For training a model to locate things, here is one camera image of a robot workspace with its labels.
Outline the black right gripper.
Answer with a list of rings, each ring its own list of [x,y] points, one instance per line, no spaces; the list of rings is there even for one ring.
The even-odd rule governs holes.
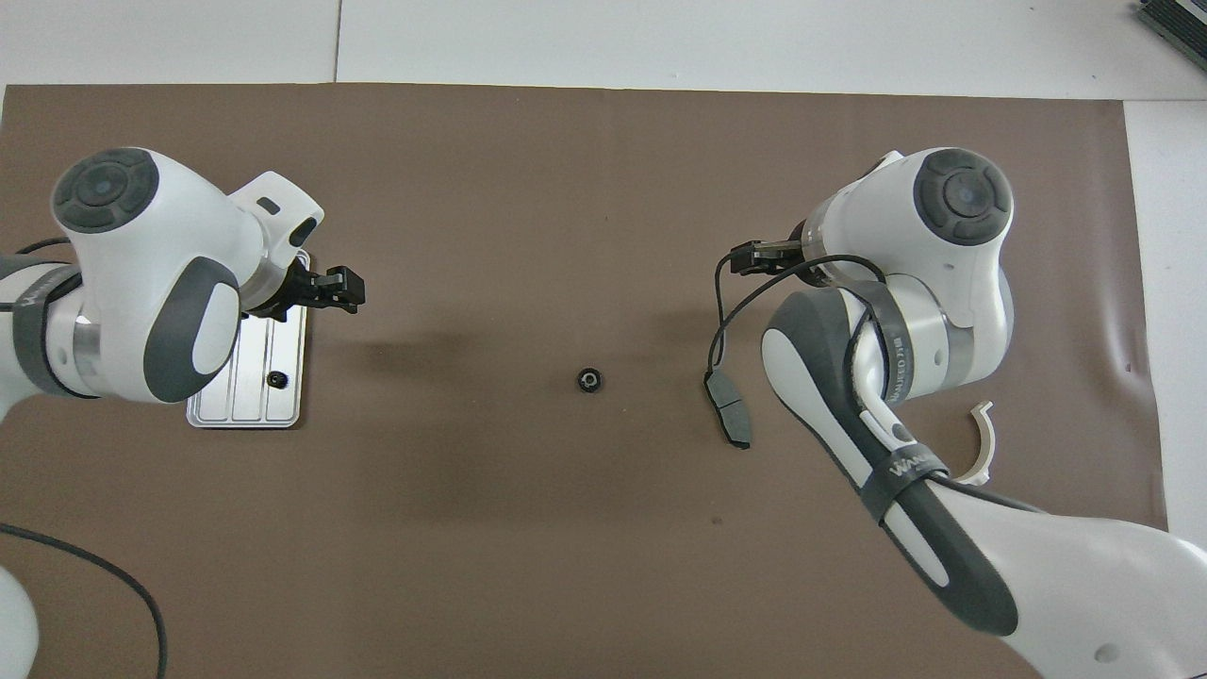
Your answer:
[[[820,259],[829,254],[824,245],[824,233],[820,226],[797,224],[791,232],[789,240],[798,240],[801,244],[800,254],[797,241],[750,241],[737,245],[734,248],[734,254],[737,257],[730,261],[730,273],[740,276],[772,276],[788,271],[799,262]],[[826,265],[805,268],[805,270],[797,273],[797,276],[803,283],[832,283],[830,273]]]

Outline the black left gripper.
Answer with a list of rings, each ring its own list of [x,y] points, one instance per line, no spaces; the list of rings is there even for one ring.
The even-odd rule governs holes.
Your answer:
[[[262,305],[247,309],[247,318],[284,323],[288,320],[288,310],[295,306],[337,308],[345,314],[358,312],[362,297],[348,292],[365,292],[362,276],[351,271],[349,267],[333,267],[319,276],[319,289],[314,285],[316,279],[317,275],[307,267],[305,258],[297,254],[276,292],[272,293]]]

